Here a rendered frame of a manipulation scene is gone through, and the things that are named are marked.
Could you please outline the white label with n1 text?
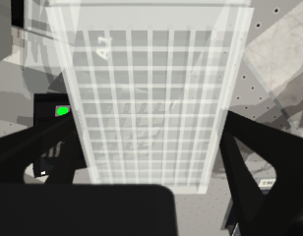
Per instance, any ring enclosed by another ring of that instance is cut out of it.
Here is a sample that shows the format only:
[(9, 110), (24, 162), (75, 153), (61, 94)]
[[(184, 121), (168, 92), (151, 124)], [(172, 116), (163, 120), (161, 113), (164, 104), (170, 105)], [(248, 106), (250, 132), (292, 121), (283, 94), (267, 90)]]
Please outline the white label with n1 text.
[(259, 187), (272, 186), (274, 181), (275, 181), (275, 179), (261, 180), (261, 183), (260, 183)]

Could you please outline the grey benchtop plate washer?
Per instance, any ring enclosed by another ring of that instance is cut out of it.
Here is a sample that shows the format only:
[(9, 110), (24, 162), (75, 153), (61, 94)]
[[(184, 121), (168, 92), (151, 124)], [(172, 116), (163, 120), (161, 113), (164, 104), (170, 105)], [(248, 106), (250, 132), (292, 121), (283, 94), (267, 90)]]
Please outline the grey benchtop plate washer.
[[(32, 127), (72, 111), (47, 6), (48, 0), (0, 0), (1, 120)], [(34, 178), (50, 174), (65, 140), (32, 164)]]

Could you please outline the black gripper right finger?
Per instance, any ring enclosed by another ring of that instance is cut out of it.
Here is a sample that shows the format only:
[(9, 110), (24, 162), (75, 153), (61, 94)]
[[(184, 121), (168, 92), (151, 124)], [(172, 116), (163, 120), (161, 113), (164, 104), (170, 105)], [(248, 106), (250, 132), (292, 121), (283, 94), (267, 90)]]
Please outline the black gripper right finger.
[[(275, 170), (265, 197), (247, 168), (238, 139)], [(230, 110), (219, 142), (241, 236), (283, 236), (303, 222), (303, 138)]]

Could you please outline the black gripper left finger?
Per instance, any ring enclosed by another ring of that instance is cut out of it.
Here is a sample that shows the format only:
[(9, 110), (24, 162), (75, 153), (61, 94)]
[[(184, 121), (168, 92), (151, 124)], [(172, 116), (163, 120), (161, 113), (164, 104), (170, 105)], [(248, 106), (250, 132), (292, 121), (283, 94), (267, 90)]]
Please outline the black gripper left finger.
[(27, 167), (65, 138), (44, 184), (72, 184), (81, 150), (72, 111), (1, 137), (0, 183), (25, 183)]

